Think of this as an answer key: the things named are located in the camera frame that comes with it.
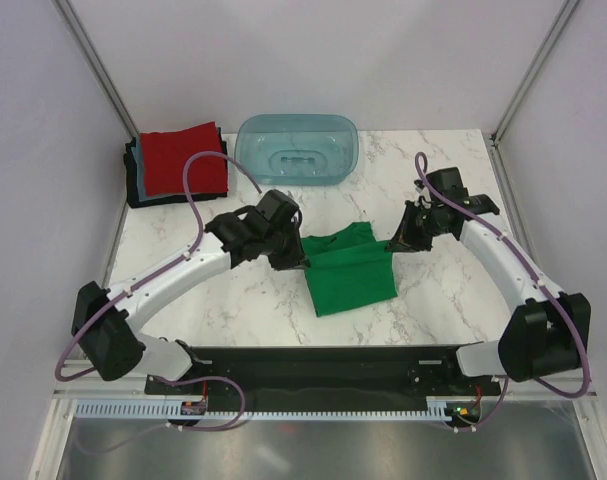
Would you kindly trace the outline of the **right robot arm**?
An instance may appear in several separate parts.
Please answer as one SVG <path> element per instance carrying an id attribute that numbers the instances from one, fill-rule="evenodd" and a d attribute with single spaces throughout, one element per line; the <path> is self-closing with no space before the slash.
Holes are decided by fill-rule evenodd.
<path id="1" fill-rule="evenodd" d="M 416 183 L 429 199 L 406 202 L 387 251 L 428 252 L 434 238 L 451 235 L 481 263 L 510 312 L 499 339 L 457 348 L 457 359 L 441 368 L 443 386 L 460 394 L 479 376 L 524 382 L 581 368 L 591 317 L 587 298 L 566 293 L 534 264 L 499 207 L 486 194 L 470 194 L 458 168 L 421 172 Z"/>

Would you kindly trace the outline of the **green t shirt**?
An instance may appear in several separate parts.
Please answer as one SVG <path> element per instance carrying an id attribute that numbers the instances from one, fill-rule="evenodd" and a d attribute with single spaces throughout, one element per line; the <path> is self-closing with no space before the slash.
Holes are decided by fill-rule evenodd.
<path id="1" fill-rule="evenodd" d="M 310 267 L 305 278 L 318 317 L 343 313 L 397 296 L 392 254 L 369 222 L 353 222 L 327 236 L 302 240 Z"/>

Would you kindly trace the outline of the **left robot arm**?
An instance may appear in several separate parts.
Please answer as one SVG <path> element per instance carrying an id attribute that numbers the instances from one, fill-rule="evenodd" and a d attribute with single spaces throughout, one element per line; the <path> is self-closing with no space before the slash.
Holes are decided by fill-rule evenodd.
<path id="1" fill-rule="evenodd" d="M 90 282 L 77 294 L 71 333 L 93 371 L 114 381 L 138 371 L 163 377 L 181 393 L 202 382 L 187 346 L 143 333 L 166 306 L 206 280 L 260 256 L 276 271 L 305 269 L 298 204 L 279 190 L 201 224 L 194 243 L 127 281 Z"/>

